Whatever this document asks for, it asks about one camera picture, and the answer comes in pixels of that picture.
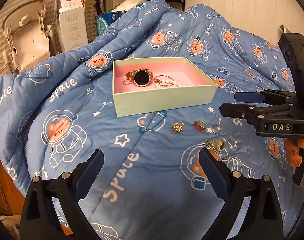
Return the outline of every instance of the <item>white cardboard box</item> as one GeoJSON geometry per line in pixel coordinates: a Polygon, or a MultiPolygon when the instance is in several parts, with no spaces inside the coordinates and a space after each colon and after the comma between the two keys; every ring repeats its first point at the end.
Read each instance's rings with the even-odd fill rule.
{"type": "Polygon", "coordinates": [[[61,0],[57,30],[62,52],[89,44],[81,0],[61,0]]]}

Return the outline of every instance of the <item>screw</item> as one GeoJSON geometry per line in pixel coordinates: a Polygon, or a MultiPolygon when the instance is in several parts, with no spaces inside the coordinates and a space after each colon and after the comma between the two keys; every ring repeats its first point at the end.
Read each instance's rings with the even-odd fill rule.
{"type": "Polygon", "coordinates": [[[69,172],[65,172],[61,176],[62,176],[62,178],[67,179],[68,177],[70,177],[70,173],[69,172]]]}
{"type": "Polygon", "coordinates": [[[33,177],[32,181],[33,182],[38,182],[40,180],[40,177],[39,176],[35,176],[33,177]]]}
{"type": "Polygon", "coordinates": [[[270,176],[268,175],[264,175],[263,176],[263,179],[266,181],[266,182],[269,182],[271,180],[270,176]]]}
{"type": "Polygon", "coordinates": [[[235,178],[241,177],[241,173],[240,173],[239,171],[233,171],[233,172],[232,172],[232,175],[233,175],[233,177],[235,177],[235,178]]]}

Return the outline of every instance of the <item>bed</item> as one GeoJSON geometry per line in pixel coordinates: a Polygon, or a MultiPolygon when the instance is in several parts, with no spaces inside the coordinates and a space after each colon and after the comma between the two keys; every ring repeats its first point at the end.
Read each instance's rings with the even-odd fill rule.
{"type": "MultiPolygon", "coordinates": [[[[0,78],[0,159],[25,195],[32,177],[57,178],[100,149],[104,166],[79,205],[102,239],[194,240],[223,205],[200,168],[198,150],[207,140],[223,140],[224,149],[212,151],[218,160],[246,177],[272,178],[287,234],[304,188],[292,182],[283,139],[257,137],[245,121],[219,112],[221,103],[235,103],[236,92],[263,89],[294,91],[277,47],[230,26],[208,6],[181,12],[164,0],[148,1],[88,46],[0,78]],[[116,117],[113,61],[139,57],[188,58],[217,83],[213,101],[116,117]],[[95,66],[98,58],[102,64],[95,66]],[[196,119],[206,122],[203,133],[193,127],[196,119]],[[184,130],[175,133],[172,125],[180,120],[184,130]]],[[[246,198],[230,237],[248,203],[246,198]]],[[[54,205],[68,227],[58,201],[54,205]]]]}

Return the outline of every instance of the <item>pink foam insert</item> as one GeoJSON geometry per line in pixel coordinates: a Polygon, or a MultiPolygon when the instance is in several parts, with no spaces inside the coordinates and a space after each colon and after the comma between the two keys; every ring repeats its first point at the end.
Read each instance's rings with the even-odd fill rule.
{"type": "Polygon", "coordinates": [[[169,87],[155,87],[154,78],[158,75],[170,76],[174,81],[180,83],[182,87],[185,86],[200,86],[207,85],[205,80],[200,77],[200,73],[193,70],[185,63],[152,63],[152,64],[139,64],[139,65],[127,65],[122,67],[116,67],[114,69],[114,93],[124,93],[132,91],[142,91],[151,89],[164,89],[176,87],[174,85],[169,87]],[[146,87],[138,87],[134,84],[123,85],[123,81],[126,79],[125,75],[134,69],[149,69],[153,73],[153,81],[146,87]]]}

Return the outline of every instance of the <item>jewelry box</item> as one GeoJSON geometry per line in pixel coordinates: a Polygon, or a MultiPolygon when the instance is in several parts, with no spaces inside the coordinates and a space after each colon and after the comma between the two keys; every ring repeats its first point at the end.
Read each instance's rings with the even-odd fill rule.
{"type": "Polygon", "coordinates": [[[216,89],[217,84],[186,58],[113,62],[112,90],[118,117],[209,104],[216,89]]]}

